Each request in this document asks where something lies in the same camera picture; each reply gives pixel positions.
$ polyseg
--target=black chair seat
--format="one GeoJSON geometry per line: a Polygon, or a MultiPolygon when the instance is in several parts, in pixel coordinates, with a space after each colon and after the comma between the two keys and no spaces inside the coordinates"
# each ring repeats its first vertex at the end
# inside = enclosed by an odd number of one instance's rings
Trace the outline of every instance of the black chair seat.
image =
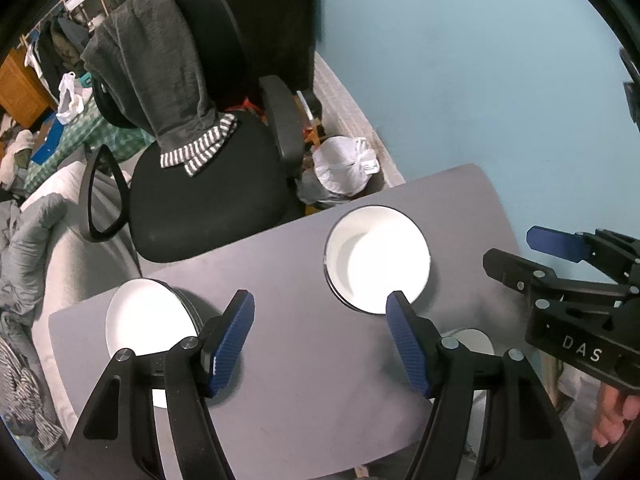
{"type": "Polygon", "coordinates": [[[290,190],[271,133],[236,112],[238,129],[196,176],[160,168],[156,142],[140,157],[131,181],[129,225],[142,257],[174,262],[278,224],[290,190]]]}

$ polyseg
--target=blue wall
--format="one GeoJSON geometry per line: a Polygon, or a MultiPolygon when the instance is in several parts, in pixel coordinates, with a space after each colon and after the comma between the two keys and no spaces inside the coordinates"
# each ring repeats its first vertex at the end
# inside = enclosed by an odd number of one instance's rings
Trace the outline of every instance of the blue wall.
{"type": "Polygon", "coordinates": [[[640,237],[620,44],[586,0],[320,0],[318,51],[407,180],[474,162],[526,257],[534,224],[640,237]]]}

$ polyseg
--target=office chair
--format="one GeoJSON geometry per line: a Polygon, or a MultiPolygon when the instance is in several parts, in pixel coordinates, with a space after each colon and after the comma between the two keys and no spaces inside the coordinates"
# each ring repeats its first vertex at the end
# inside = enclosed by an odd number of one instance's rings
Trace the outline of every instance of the office chair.
{"type": "MultiPolygon", "coordinates": [[[[138,253],[159,263],[191,258],[303,215],[292,179],[304,151],[300,112],[275,75],[251,80],[242,38],[225,0],[175,0],[194,37],[209,96],[218,110],[242,103],[259,86],[268,126],[234,112],[238,129],[193,178],[182,166],[160,168],[156,142],[142,154],[130,187],[107,146],[90,158],[81,187],[81,233],[91,242],[113,237],[128,222],[138,253]],[[104,231],[93,224],[95,171],[107,162],[122,197],[120,217],[104,231]]],[[[101,81],[94,99],[106,120],[134,128],[101,81]]]]}

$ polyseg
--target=blue gripper pad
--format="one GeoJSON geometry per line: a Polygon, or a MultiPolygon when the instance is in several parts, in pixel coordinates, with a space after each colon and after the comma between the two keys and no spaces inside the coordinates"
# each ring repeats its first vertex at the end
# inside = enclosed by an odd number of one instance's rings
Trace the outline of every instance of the blue gripper pad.
{"type": "Polygon", "coordinates": [[[588,260],[591,248],[580,235],[533,226],[527,231],[527,244],[534,251],[557,256],[569,262],[588,260]]]}
{"type": "Polygon", "coordinates": [[[427,397],[431,385],[427,378],[426,357],[394,292],[386,298],[386,323],[396,343],[409,384],[427,397]]]}
{"type": "Polygon", "coordinates": [[[212,355],[209,389],[213,395],[217,395],[229,384],[242,346],[254,323],[254,317],[254,297],[252,294],[247,294],[229,323],[218,349],[212,355]]]}

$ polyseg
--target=human hand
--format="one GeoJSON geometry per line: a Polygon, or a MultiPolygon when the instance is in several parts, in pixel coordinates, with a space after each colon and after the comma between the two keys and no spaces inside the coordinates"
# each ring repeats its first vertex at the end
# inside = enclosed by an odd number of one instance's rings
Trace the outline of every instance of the human hand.
{"type": "Polygon", "coordinates": [[[625,432],[625,420],[635,420],[639,414],[640,397],[624,396],[613,386],[602,383],[591,438],[600,447],[613,444],[625,432]]]}

